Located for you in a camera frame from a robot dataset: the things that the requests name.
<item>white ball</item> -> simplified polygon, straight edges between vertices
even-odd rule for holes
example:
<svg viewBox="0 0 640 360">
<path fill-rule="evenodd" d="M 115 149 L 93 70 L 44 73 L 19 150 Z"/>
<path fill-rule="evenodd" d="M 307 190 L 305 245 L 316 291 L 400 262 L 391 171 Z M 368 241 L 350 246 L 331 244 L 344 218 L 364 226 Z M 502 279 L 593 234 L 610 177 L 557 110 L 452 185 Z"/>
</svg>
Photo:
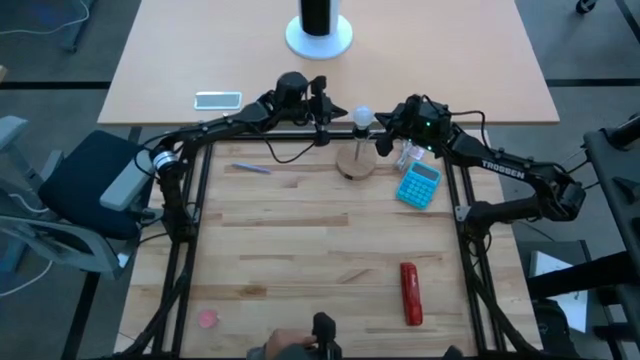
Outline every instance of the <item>white ball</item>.
<svg viewBox="0 0 640 360">
<path fill-rule="evenodd" d="M 373 111 L 368 106 L 358 106 L 353 111 L 353 122 L 356 123 L 358 129 L 366 129 L 373 122 Z"/>
</svg>

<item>blue calculator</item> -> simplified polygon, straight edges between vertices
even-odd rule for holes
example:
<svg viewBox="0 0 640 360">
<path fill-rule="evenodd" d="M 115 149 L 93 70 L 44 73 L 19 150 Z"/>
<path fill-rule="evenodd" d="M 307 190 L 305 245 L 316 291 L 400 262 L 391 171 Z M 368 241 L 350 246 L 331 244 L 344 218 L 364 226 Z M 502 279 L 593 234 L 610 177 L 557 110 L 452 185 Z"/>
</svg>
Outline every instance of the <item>blue calculator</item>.
<svg viewBox="0 0 640 360">
<path fill-rule="evenodd" d="M 396 197 L 415 208 L 424 210 L 431 202 L 439 183 L 438 170 L 414 161 L 402 178 Z"/>
</svg>

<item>round wooden base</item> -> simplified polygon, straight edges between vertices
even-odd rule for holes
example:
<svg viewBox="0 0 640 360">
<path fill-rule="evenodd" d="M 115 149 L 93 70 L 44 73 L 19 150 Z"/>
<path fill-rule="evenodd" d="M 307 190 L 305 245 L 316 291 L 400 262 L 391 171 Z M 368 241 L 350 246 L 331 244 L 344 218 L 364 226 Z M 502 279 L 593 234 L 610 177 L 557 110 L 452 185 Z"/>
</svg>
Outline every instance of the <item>round wooden base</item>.
<svg viewBox="0 0 640 360">
<path fill-rule="evenodd" d="M 361 143 L 358 160 L 356 160 L 357 141 L 343 145 L 338 150 L 336 166 L 342 176 L 349 180 L 363 180 L 369 177 L 376 168 L 378 154 L 371 144 Z"/>
</svg>

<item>light wood desk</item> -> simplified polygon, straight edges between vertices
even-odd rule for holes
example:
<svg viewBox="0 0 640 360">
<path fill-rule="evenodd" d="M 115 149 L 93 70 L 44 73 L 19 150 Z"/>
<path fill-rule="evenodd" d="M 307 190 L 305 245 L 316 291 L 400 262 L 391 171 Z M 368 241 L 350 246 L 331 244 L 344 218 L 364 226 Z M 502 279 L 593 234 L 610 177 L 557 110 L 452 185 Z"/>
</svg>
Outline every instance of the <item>light wood desk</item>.
<svg viewBox="0 0 640 360">
<path fill-rule="evenodd" d="M 297 7 L 297 0 L 142 1 L 98 122 L 217 118 L 193 109 L 196 92 L 241 91 L 246 104 L 288 71 L 326 75 L 327 94 L 348 111 L 390 112 L 420 93 L 452 111 L 482 110 L 489 123 L 559 121 L 513 0 L 344 0 L 354 41 L 328 61 L 288 49 L 285 28 Z"/>
<path fill-rule="evenodd" d="M 442 356 L 449 345 L 475 355 L 446 178 L 428 210 L 420 212 L 395 199 L 401 175 L 391 164 L 398 150 L 379 158 L 372 177 L 351 182 L 335 168 L 340 144 L 313 148 L 286 165 L 276 164 L 263 142 L 215 146 L 182 357 L 244 357 L 275 328 L 311 331 L 318 311 L 336 320 L 336 341 L 345 357 Z M 304 146 L 274 143 L 282 158 Z M 427 153 L 423 161 L 444 177 L 440 160 Z M 238 170 L 233 162 L 265 166 L 273 173 Z M 471 176 L 479 200 L 503 201 L 495 174 L 472 169 Z M 461 179 L 457 183 L 462 188 Z M 162 203 L 157 187 L 151 199 L 152 206 Z M 162 231 L 150 228 L 143 237 Z M 511 228 L 498 224 L 491 231 L 488 257 L 498 303 L 524 337 L 539 346 Z M 169 249 L 166 237 L 140 247 L 116 350 L 126 348 L 127 337 L 135 338 L 158 308 Z M 399 263 L 405 260 L 419 271 L 424 313 L 419 327 L 404 323 Z M 204 309 L 219 312 L 216 328 L 198 326 Z M 174 322 L 170 318 L 166 346 Z M 489 339 L 489 322 L 484 324 Z"/>
</svg>

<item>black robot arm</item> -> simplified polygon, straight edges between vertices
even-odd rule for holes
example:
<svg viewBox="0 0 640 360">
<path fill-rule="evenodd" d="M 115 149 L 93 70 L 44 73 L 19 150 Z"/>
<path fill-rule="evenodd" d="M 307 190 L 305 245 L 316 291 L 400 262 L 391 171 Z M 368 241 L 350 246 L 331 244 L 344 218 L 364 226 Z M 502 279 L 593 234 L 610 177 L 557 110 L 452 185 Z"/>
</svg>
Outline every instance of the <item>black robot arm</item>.
<svg viewBox="0 0 640 360">
<path fill-rule="evenodd" d="M 311 88 L 311 97 L 307 90 Z M 240 112 L 220 119 L 181 128 L 164 136 L 150 152 L 164 197 L 162 223 L 172 241 L 188 241 L 195 235 L 195 224 L 186 210 L 180 181 L 190 169 L 198 151 L 218 140 L 243 133 L 266 133 L 283 120 L 298 126 L 312 123 L 316 128 L 315 146 L 329 143 L 326 126 L 347 112 L 331 103 L 324 93 L 326 78 L 312 81 L 297 72 L 282 75 L 276 89 L 260 96 Z"/>
<path fill-rule="evenodd" d="M 454 165 L 482 167 L 531 185 L 535 195 L 527 199 L 501 204 L 479 201 L 456 209 L 458 220 L 463 221 L 465 232 L 473 239 L 484 239 L 495 222 L 539 217 L 571 221 L 577 217 L 585 192 L 563 168 L 508 154 L 504 149 L 491 149 L 453 123 L 454 115 L 447 105 L 426 96 L 410 96 L 393 112 L 375 114 L 386 129 L 376 142 L 378 153 L 387 156 L 395 139 L 406 139 Z"/>
</svg>

